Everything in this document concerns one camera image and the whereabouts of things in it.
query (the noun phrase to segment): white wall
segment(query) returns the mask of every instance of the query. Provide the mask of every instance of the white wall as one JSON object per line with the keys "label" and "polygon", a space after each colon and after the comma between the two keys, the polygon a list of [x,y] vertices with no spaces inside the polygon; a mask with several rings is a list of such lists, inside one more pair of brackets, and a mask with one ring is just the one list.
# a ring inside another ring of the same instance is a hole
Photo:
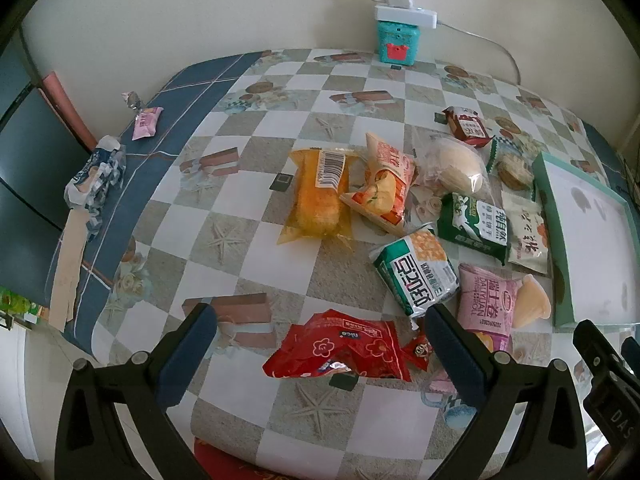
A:
{"label": "white wall", "polygon": [[[640,62],[600,0],[415,0],[506,46],[522,84],[594,124],[613,145],[640,107]],[[43,73],[56,70],[97,136],[131,118],[120,93],[151,97],[184,66],[265,48],[373,50],[368,0],[40,0],[24,22]],[[512,79],[508,59],[446,29],[423,54]]]}

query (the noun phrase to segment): yellow snack bag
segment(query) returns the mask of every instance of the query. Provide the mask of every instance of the yellow snack bag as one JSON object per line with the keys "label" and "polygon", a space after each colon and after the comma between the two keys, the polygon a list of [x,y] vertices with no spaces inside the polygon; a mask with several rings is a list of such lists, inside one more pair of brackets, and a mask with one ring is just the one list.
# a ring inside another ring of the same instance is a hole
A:
{"label": "yellow snack bag", "polygon": [[340,200],[385,231],[403,237],[404,203],[414,178],[414,159],[367,132],[367,160],[366,186],[342,193]]}
{"label": "yellow snack bag", "polygon": [[357,157],[355,152],[311,148],[291,152],[289,157],[298,167],[296,201],[278,243],[304,236],[335,236],[349,245],[351,216],[340,195],[349,189],[349,163]]}

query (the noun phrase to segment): power strip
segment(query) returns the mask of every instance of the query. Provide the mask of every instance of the power strip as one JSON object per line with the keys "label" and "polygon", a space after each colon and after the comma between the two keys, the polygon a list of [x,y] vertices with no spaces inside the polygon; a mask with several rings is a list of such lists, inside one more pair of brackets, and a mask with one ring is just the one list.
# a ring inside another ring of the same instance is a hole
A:
{"label": "power strip", "polygon": [[402,7],[377,4],[376,20],[379,22],[406,23],[407,25],[417,25],[418,27],[436,28],[438,13],[435,10],[420,9],[419,7],[403,9]]}

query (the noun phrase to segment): white and green snack package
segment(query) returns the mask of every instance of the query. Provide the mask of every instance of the white and green snack package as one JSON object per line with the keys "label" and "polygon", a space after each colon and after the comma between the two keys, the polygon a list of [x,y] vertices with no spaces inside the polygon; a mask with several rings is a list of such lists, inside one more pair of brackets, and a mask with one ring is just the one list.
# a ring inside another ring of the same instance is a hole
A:
{"label": "white and green snack package", "polygon": [[442,199],[438,236],[481,253],[507,260],[507,215],[503,209],[451,193]]}
{"label": "white and green snack package", "polygon": [[423,316],[431,305],[448,300],[458,290],[456,273],[440,242],[426,226],[372,251],[370,257],[398,304],[412,319]]}

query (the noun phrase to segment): screw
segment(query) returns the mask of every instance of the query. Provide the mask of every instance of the screw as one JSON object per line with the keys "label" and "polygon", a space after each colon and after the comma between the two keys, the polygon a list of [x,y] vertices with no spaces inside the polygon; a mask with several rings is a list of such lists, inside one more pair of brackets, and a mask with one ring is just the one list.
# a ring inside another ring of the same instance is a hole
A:
{"label": "screw", "polygon": [[566,363],[562,361],[562,359],[554,359],[554,368],[559,372],[564,372],[567,370]]}
{"label": "screw", "polygon": [[73,364],[74,370],[76,372],[79,372],[80,370],[84,370],[86,368],[87,364],[88,364],[87,360],[85,358],[83,358],[83,357],[81,357],[79,359],[76,359],[74,361],[74,364]]}
{"label": "screw", "polygon": [[501,365],[506,365],[506,364],[509,364],[509,362],[511,361],[511,356],[507,354],[507,352],[499,351],[494,354],[494,359],[497,363],[500,363]]}
{"label": "screw", "polygon": [[149,354],[143,350],[141,350],[140,352],[136,352],[131,356],[131,362],[135,365],[144,364],[146,363],[147,359],[149,359]]}

